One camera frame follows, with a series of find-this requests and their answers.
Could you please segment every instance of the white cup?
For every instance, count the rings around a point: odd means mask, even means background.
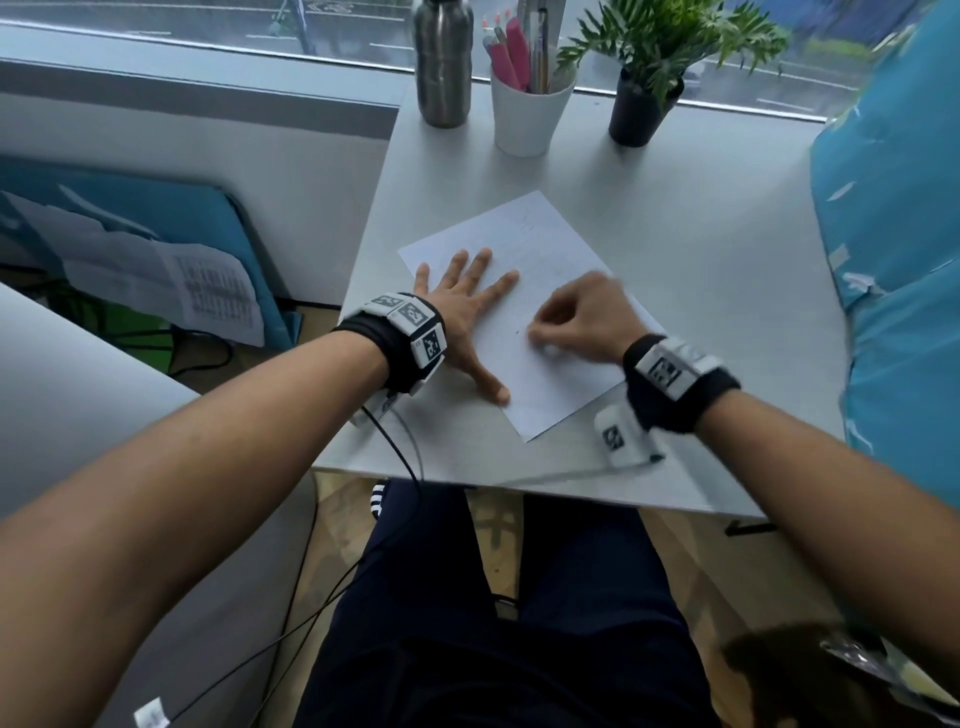
[[[552,93],[524,93],[510,88],[493,75],[493,141],[514,157],[539,157],[550,148],[566,102],[573,93],[577,70],[568,67],[556,70],[556,50],[550,53],[550,87]]]

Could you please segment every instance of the pink highlighter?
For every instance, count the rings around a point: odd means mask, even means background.
[[[522,91],[523,86],[516,79],[516,72],[514,71],[514,65],[510,63],[510,54],[507,53],[507,47],[503,43],[496,42],[491,36],[486,36],[483,39],[483,47],[487,49],[487,54],[490,56],[493,75],[510,88]]]
[[[511,18],[507,22],[507,51],[514,65],[516,82],[520,84],[520,88],[526,88],[530,85],[530,46],[523,36],[519,18]]]

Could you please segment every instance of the black pot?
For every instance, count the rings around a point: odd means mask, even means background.
[[[616,101],[610,117],[610,136],[625,147],[642,147],[653,137],[666,113],[677,106],[684,92],[684,80],[677,79],[676,87],[666,97],[661,109],[657,99],[645,88],[634,83],[626,68],[620,69],[616,82]]]

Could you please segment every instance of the table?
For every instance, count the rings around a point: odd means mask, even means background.
[[[451,131],[423,123],[408,92],[344,310],[409,290],[399,248],[539,189],[668,331],[722,357],[747,391],[842,438],[846,324],[809,192],[821,126],[677,107],[646,149],[628,150],[606,134],[611,108],[611,98],[574,94],[547,155],[520,159],[493,145],[487,85],[474,84],[468,122]],[[623,397],[621,385],[527,444],[456,372],[438,373],[397,412],[429,480],[762,515],[692,437],[659,433],[671,450],[663,463],[610,471],[592,422]],[[384,424],[416,469],[400,422]],[[375,430],[352,425],[316,467],[406,475]]]

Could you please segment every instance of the striped shoe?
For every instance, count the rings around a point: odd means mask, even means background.
[[[390,480],[378,480],[376,485],[373,486],[373,492],[370,493],[370,512],[373,513],[375,520],[380,518],[383,497],[387,495],[387,486],[389,485]]]

